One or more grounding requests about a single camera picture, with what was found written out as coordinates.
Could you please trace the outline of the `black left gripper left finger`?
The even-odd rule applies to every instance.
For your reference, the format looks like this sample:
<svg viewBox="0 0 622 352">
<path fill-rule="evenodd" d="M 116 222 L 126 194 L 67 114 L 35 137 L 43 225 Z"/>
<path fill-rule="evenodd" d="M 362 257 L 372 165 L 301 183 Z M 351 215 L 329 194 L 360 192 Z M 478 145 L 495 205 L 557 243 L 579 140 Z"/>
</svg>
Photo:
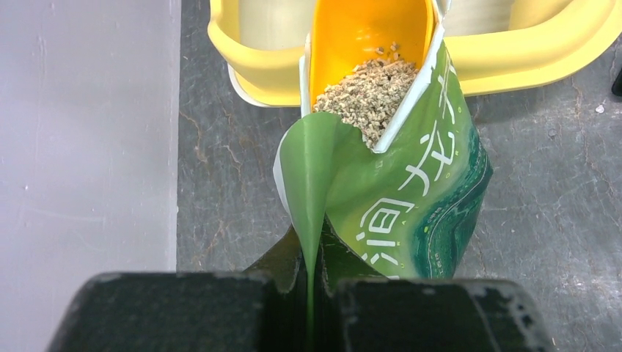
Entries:
<svg viewBox="0 0 622 352">
<path fill-rule="evenodd" d="M 261 351 L 304 351 L 307 334 L 307 269 L 295 230 L 288 228 L 245 272 L 268 278 L 261 323 Z"/>
</svg>

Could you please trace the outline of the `green cat litter bag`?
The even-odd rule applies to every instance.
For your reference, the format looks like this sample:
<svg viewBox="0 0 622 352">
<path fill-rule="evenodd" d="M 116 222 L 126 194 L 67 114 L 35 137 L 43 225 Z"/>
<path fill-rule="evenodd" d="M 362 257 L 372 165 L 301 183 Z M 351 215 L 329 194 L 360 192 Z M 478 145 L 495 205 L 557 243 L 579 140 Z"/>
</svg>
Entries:
<svg viewBox="0 0 622 352">
<path fill-rule="evenodd" d="M 314 112 L 282 137 L 274 179 L 307 269 L 307 351 L 321 351 L 321 246 L 338 244 L 339 274 L 449 278 L 475 229 L 492 170 L 444 32 L 373 148 L 340 116 Z"/>
</svg>

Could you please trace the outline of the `orange plastic litter scoop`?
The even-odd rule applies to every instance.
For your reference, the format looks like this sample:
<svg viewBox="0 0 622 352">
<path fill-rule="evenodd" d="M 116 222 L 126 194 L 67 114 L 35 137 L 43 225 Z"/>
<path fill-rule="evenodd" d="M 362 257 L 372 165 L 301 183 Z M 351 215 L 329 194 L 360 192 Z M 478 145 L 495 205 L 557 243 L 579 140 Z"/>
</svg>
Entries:
<svg viewBox="0 0 622 352">
<path fill-rule="evenodd" d="M 427 0 L 320 0 L 310 30 L 310 102 L 370 59 L 421 67 L 436 26 Z"/>
</svg>

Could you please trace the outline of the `black bag clip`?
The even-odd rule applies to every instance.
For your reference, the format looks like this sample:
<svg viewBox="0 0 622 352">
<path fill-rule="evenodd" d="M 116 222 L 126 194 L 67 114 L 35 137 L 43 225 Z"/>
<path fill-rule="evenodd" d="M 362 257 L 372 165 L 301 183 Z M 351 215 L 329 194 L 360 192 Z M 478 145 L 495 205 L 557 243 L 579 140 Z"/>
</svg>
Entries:
<svg viewBox="0 0 622 352">
<path fill-rule="evenodd" d="M 617 74 L 612 83 L 611 92 L 614 96 L 622 97 L 622 70 Z"/>
</svg>

